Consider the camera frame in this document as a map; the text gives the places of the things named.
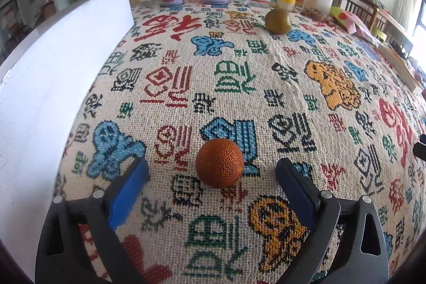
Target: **blue gripper pad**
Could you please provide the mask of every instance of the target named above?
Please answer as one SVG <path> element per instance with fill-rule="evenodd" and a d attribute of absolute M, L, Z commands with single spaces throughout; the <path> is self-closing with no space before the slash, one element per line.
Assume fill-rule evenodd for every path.
<path fill-rule="evenodd" d="M 148 180 L 148 163 L 141 160 L 109 206 L 108 225 L 115 230 L 123 225 Z"/>
<path fill-rule="evenodd" d="M 276 163 L 275 176 L 291 208 L 296 213 L 300 223 L 308 229 L 313 230 L 317 224 L 315 221 L 315 204 L 305 192 L 304 188 L 306 189 L 308 185 L 312 185 L 314 193 L 315 190 L 318 191 L 318 189 L 316 189 L 312 182 L 306 182 L 306 184 L 304 184 L 305 187 L 302 188 L 301 183 L 295 178 L 291 171 L 293 171 L 293 173 L 295 172 L 295 175 L 299 175 L 299 179 L 307 179 L 298 173 L 288 158 L 280 159 Z"/>

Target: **white curtain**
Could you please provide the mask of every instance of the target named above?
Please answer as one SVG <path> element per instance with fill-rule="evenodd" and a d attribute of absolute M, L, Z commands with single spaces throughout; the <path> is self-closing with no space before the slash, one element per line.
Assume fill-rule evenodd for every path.
<path fill-rule="evenodd" d="M 398 0 L 397 2 L 395 20 L 406 30 L 409 30 L 409 27 L 412 27 L 413 21 L 415 22 L 415 19 L 417 19 L 419 10 L 416 12 L 416 8 L 418 4 L 419 0 Z"/>

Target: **tablecloth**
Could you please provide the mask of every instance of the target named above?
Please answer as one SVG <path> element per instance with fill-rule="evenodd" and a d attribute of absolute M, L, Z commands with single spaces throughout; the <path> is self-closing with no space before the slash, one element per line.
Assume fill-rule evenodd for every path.
<path fill-rule="evenodd" d="M 412 154 L 425 132 L 423 98 L 331 21 L 294 12 L 278 36 L 265 30 L 267 11 L 242 0 L 134 8 L 134 27 L 81 106 L 55 194 L 88 197 L 145 157 L 150 179 L 116 233 L 149 283 L 275 283 L 308 234 L 274 177 L 283 157 L 320 190 L 372 198 L 391 274 L 424 229 L 425 163 Z M 234 141 L 245 165 L 222 190 L 195 171 L 199 148 L 217 137 Z"/>

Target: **orange fruit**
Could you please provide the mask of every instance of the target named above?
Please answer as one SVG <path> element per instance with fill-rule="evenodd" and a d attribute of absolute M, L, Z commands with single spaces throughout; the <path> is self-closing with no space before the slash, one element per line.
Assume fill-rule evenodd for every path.
<path fill-rule="evenodd" d="M 244 158 L 235 142 L 208 140 L 197 153 L 195 169 L 201 181 L 212 188 L 228 188 L 241 177 Z"/>

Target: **silver rivet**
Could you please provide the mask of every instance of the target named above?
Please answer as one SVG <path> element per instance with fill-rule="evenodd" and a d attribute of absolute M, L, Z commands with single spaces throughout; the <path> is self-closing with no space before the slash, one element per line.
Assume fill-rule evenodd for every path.
<path fill-rule="evenodd" d="M 333 196 L 333 194 L 331 194 L 328 190 L 322 190 L 321 191 L 321 196 L 324 199 L 331 199 L 331 197 Z"/>
<path fill-rule="evenodd" d="M 371 197 L 369 197 L 368 195 L 363 195 L 363 201 L 365 202 L 365 203 L 371 203 Z"/>
<path fill-rule="evenodd" d="M 61 203 L 61 202 L 62 202 L 62 196 L 58 195 L 53 198 L 53 203 Z"/>
<path fill-rule="evenodd" d="M 100 199 L 103 196 L 104 196 L 104 191 L 103 190 L 97 190 L 96 192 L 93 193 L 93 197 L 95 199 Z"/>

